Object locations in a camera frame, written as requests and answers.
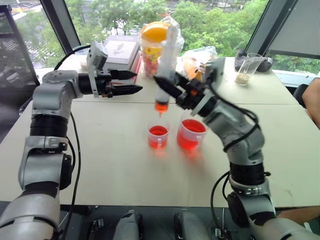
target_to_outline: syringe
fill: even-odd
[[[169,26],[166,32],[166,40],[161,43],[161,56],[159,58],[157,77],[166,78],[170,81],[174,80],[176,74],[177,57],[180,54],[180,45],[177,42],[178,28]],[[168,110],[170,96],[157,86],[155,94],[154,108],[161,115]]]

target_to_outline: white table surface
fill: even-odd
[[[71,55],[65,60],[60,70],[76,70],[79,73],[85,71],[81,68],[77,57]],[[286,89],[278,77],[270,70],[265,73],[257,72],[253,75],[247,86],[240,86],[234,82],[236,71],[234,68],[234,57],[225,58],[224,80],[218,93],[235,104],[279,104],[298,105],[290,92]],[[154,103],[156,94],[156,82],[145,76],[143,63],[136,80],[137,85],[143,89],[136,94],[117,96],[113,98],[94,98],[93,95],[85,95],[74,101],[81,102],[113,102],[113,103]]]
[[[243,104],[256,112],[265,136],[264,166],[276,207],[320,204],[320,131],[299,105]],[[214,182],[229,170],[218,137],[208,132],[201,152],[185,154],[176,143],[183,112],[171,104],[165,118],[170,124],[163,152],[149,148],[147,124],[155,114],[153,103],[72,103],[82,155],[75,203],[78,205],[208,207]],[[29,134],[31,104],[0,144],[0,201],[21,194],[18,169]],[[68,136],[76,145],[74,131]],[[72,184],[60,192],[70,204]],[[218,187],[215,206],[227,207]]]

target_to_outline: black cable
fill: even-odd
[[[226,232],[221,228],[221,226],[218,223],[218,219],[217,216],[215,214],[215,209],[214,209],[214,195],[215,195],[215,191],[216,188],[218,186],[218,184],[221,182],[222,179],[224,179],[226,176],[228,176],[230,174],[230,171],[227,171],[225,174],[223,174],[221,177],[219,177],[219,179],[215,182],[212,191],[211,191],[211,197],[210,197],[210,210],[211,210],[211,214],[212,214],[212,218],[213,221],[215,223],[215,225],[220,229],[222,235],[227,239],[230,240],[229,236],[226,234]]]
[[[54,70],[58,70],[58,68],[62,65],[62,63],[72,54],[74,54],[75,52],[79,51],[79,50],[82,50],[82,49],[88,49],[90,48],[91,45],[85,45],[85,46],[80,46],[74,50],[72,50],[71,52],[69,52],[67,55],[65,55],[61,60],[60,62],[58,62],[58,64],[55,66]]]
[[[68,139],[70,148],[71,148],[71,152],[72,152],[72,171],[75,169],[75,165],[76,165],[76,153],[75,153],[75,149],[74,146],[72,145],[70,139],[68,138],[68,136],[66,136],[66,138]]]
[[[241,113],[243,113],[244,115],[248,116],[253,122],[254,122],[254,125],[253,127],[246,133],[244,134],[243,136],[239,137],[238,139],[230,142],[229,144],[227,144],[224,148],[223,148],[223,151],[224,152],[227,152],[227,150],[233,146],[234,144],[237,144],[239,142],[241,142],[242,140],[246,139],[248,136],[250,136],[257,128],[260,128],[259,126],[259,119],[257,117],[256,114],[254,114],[252,111],[250,110],[247,110],[247,109],[244,109],[244,108],[240,108],[236,105],[234,105],[233,103],[225,100],[223,97],[221,97],[215,90],[214,88],[212,87],[212,82],[209,81],[208,82],[208,86],[209,86],[209,89],[211,90],[211,92],[218,98],[220,99],[221,101],[223,101],[225,104],[229,105],[230,107],[232,108],[235,108],[237,110],[239,110]]]
[[[62,240],[66,239],[68,228],[69,228],[69,225],[70,225],[70,222],[71,222],[71,217],[72,217],[72,213],[73,213],[74,206],[75,206],[75,201],[76,201],[77,188],[78,188],[78,182],[79,182],[79,177],[80,177],[80,170],[81,170],[81,151],[80,151],[80,142],[79,142],[79,136],[78,136],[77,126],[76,126],[76,121],[75,121],[75,118],[74,118],[72,112],[70,113],[70,116],[71,116],[72,123],[73,123],[73,128],[74,128],[74,133],[75,133],[75,138],[76,138],[76,144],[78,146],[78,171],[77,171],[77,174],[76,174],[76,179],[75,179],[75,184],[74,184],[74,189],[73,189],[73,195],[72,195],[72,202],[71,202],[71,206],[70,206],[70,209],[69,209],[68,219],[67,219],[67,222],[66,222],[65,227],[64,227]]]
[[[228,183],[228,181],[229,181],[229,176],[230,176],[230,174],[228,174],[228,175],[226,176],[226,178],[225,178],[225,180],[224,180],[224,183],[223,183],[223,186],[222,186],[222,195],[223,195],[223,197],[224,197],[224,199],[225,199],[226,201],[228,201],[228,200],[227,200],[227,196],[226,196],[225,191],[226,191],[226,185],[227,185],[227,183]]]

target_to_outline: measuring cup with red liquid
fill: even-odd
[[[148,124],[148,142],[153,149],[163,149],[168,142],[169,124],[163,118]]]
[[[181,148],[194,150],[202,145],[206,133],[207,129],[203,123],[192,119],[192,116],[187,116],[187,113],[184,113],[176,140]]]

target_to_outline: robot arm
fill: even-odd
[[[206,68],[205,76],[213,89],[222,80],[224,63],[224,58],[218,58]],[[154,78],[178,106],[203,117],[203,122],[221,139],[230,162],[229,182],[233,189],[227,197],[228,206],[239,227],[250,228],[258,240],[319,239],[293,221],[276,218],[263,166],[261,149],[265,141],[259,126],[246,120],[245,115],[252,116],[250,111],[214,95],[196,79],[188,81],[176,74],[173,82],[185,90],[182,92],[172,81]]]
[[[136,74],[99,70],[106,57],[99,58],[100,52],[95,49],[92,44],[91,64],[95,67],[90,68],[89,74],[71,70],[49,72],[34,90],[30,136],[25,140],[18,173],[23,192],[0,217],[2,240],[58,239],[59,192],[70,185],[73,171],[72,158],[64,153],[72,100],[83,94],[97,93],[111,98],[142,89],[138,85],[113,86],[112,79],[129,79]]]

